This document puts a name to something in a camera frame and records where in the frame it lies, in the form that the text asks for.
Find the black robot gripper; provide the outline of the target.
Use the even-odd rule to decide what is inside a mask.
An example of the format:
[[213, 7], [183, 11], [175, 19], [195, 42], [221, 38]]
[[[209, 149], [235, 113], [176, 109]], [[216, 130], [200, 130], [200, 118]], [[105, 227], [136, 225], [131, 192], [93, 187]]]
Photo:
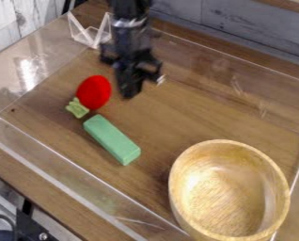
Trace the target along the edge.
[[100, 59], [115, 67], [117, 90], [124, 99], [140, 93], [144, 80], [163, 82], [161, 61], [152, 54], [152, 34], [147, 17], [112, 18], [111, 37], [99, 43]]

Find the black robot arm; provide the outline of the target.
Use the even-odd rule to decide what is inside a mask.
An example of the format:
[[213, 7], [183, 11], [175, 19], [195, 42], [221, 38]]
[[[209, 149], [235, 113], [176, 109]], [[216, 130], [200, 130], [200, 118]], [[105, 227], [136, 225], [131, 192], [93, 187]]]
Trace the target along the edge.
[[161, 61], [152, 54], [148, 11], [152, 0], [107, 0], [113, 17], [112, 39], [100, 44], [100, 61], [115, 69], [117, 90], [124, 99], [141, 91], [143, 82], [161, 81]]

